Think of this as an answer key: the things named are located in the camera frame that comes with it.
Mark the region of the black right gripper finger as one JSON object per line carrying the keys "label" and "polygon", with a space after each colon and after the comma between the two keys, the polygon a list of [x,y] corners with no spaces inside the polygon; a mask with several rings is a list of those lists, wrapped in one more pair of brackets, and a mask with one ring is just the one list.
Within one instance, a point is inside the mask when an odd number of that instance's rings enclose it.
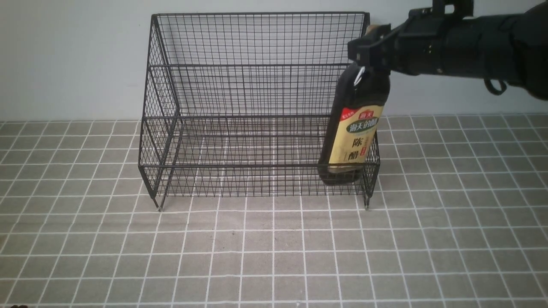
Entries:
{"label": "black right gripper finger", "polygon": [[395,38],[357,38],[348,42],[348,59],[377,71],[397,71]]}

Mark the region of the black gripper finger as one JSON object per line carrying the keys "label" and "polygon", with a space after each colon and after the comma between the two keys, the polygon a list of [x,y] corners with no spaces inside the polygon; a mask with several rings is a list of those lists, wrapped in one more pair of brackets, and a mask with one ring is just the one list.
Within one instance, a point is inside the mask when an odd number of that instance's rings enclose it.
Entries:
{"label": "black gripper finger", "polygon": [[403,37],[404,29],[404,24],[395,28],[391,24],[370,25],[363,37],[363,47],[411,47],[411,40]]}

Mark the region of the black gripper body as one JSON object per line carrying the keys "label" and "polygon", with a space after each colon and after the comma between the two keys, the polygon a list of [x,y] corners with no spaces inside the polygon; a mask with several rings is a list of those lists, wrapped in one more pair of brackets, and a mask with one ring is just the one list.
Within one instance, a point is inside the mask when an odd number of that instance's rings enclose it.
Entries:
{"label": "black gripper body", "polygon": [[396,29],[392,70],[411,76],[445,75],[446,36],[473,13],[473,0],[433,0],[431,7],[410,10]]}

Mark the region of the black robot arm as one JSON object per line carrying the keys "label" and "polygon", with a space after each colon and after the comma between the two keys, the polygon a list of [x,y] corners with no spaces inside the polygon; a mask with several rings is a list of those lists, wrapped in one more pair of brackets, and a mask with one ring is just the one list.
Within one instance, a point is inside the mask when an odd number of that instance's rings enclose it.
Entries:
{"label": "black robot arm", "polygon": [[547,100],[547,2],[520,14],[473,17],[472,0],[434,0],[392,29],[378,25],[349,41],[348,59],[377,71],[482,79]]}

